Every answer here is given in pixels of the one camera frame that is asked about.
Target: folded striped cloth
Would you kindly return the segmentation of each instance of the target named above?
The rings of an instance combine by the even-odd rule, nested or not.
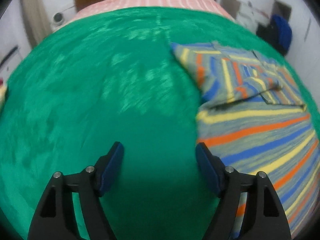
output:
[[[215,42],[172,43],[172,50],[202,93],[198,142],[239,172],[265,171],[295,236],[317,200],[320,154],[310,114],[290,73],[257,51]],[[242,194],[234,237],[245,202]]]

